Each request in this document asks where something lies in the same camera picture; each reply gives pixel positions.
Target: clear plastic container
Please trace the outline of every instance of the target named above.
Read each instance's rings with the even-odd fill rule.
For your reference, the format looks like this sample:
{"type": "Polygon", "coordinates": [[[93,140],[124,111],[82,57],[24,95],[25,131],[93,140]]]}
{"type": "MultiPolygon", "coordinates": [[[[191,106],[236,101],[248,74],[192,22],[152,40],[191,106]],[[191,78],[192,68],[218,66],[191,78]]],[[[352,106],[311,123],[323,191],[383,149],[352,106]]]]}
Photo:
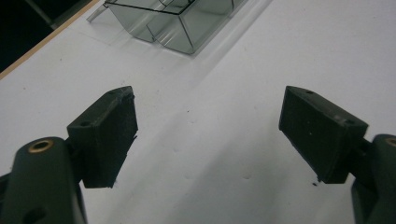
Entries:
{"type": "Polygon", "coordinates": [[[244,0],[105,1],[132,36],[193,54],[244,0]]]}

